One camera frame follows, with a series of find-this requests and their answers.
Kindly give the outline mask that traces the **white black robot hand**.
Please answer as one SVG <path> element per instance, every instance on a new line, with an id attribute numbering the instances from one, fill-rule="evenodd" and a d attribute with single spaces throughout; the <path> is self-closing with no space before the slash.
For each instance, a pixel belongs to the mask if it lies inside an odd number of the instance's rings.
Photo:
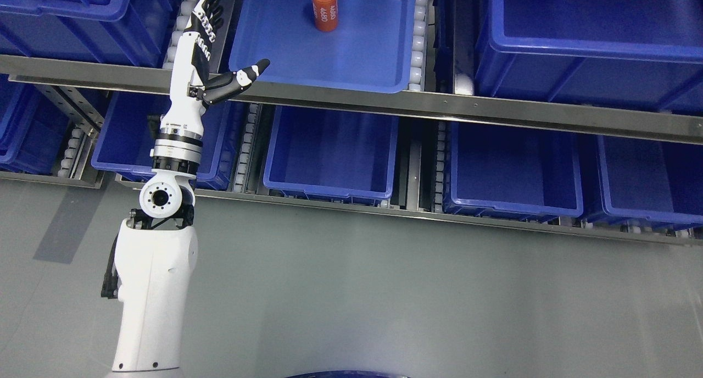
<path id="1" fill-rule="evenodd" d="M 236 71 L 211 76 L 209 61 L 217 31 L 223 25 L 220 0 L 198 0 L 176 46 L 169 86 L 170 107 L 161 130 L 203 135 L 201 116 L 211 106 L 236 97 L 270 65 L 268 58 Z"/>

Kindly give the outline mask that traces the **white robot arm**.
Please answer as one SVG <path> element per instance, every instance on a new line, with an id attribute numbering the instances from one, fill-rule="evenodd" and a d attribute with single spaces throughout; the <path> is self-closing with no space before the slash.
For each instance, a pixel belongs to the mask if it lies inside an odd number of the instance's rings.
<path id="1" fill-rule="evenodd" d="M 122 221 L 112 253 L 121 326 L 108 377 L 183 377 L 185 305 L 198 257 L 192 183 L 203 150 L 203 111 L 170 109 L 153 148 L 153 177 Z"/>

